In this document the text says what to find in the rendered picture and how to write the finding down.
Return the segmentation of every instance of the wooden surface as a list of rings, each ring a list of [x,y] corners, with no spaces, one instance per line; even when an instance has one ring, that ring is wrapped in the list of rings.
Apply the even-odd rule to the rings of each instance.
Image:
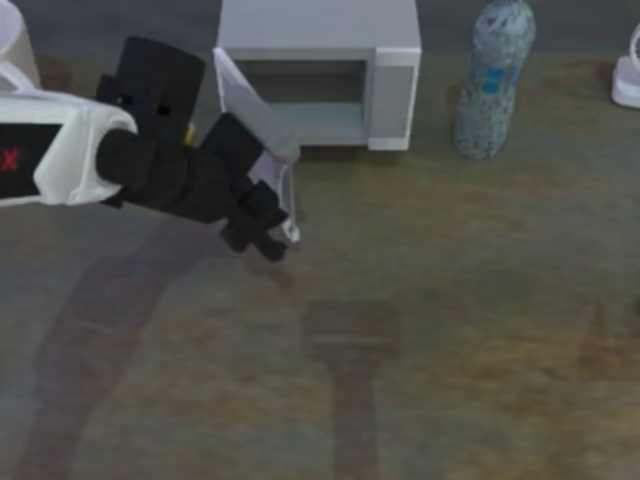
[[[0,478],[638,478],[640,112],[612,58],[537,56],[464,162],[466,60],[425,59],[410,152],[304,153],[282,265],[135,208],[0,211]]]

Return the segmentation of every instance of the red x mark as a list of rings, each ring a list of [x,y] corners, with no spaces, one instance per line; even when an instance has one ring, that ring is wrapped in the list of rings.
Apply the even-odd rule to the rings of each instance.
[[[18,155],[20,152],[17,148],[12,148],[9,150],[5,148],[2,150],[2,165],[0,166],[0,171],[2,172],[16,172],[18,170],[18,164],[16,160],[18,159]]]

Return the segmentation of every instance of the white object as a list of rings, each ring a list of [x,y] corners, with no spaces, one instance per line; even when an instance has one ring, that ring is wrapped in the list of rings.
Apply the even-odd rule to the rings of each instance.
[[[96,153],[112,129],[137,133],[133,118],[117,107],[38,90],[15,68],[3,68],[0,76],[7,72],[4,79],[15,91],[0,92],[0,126],[54,125],[60,129],[33,175],[39,195],[0,200],[0,207],[26,203],[80,205],[115,195],[121,187],[98,176]]]
[[[0,68],[5,76],[21,74],[31,86],[40,86],[40,75],[24,18],[8,0],[0,0]],[[0,91],[8,89],[11,89],[9,82],[0,80]]]
[[[217,47],[301,145],[409,148],[415,0],[225,0]]]
[[[624,107],[640,108],[638,42],[640,42],[640,24],[631,34],[629,55],[620,57],[613,71],[611,98],[615,103]]]
[[[280,207],[289,215],[282,230],[290,242],[299,242],[293,190],[293,164],[300,158],[298,139],[255,92],[224,50],[214,50],[214,61],[222,110],[240,120],[266,149],[249,176],[255,183],[263,180],[277,193]]]

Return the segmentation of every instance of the white cup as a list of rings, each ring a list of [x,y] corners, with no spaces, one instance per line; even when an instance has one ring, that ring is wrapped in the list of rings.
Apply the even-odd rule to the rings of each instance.
[[[20,10],[0,0],[0,91],[40,88],[40,74]]]

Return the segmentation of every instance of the white base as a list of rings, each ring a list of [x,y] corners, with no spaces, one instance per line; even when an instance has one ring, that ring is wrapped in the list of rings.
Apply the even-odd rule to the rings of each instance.
[[[409,150],[409,138],[370,138],[369,150],[405,151]]]
[[[640,72],[629,56],[620,57],[613,71],[611,99],[623,107],[640,108]]]

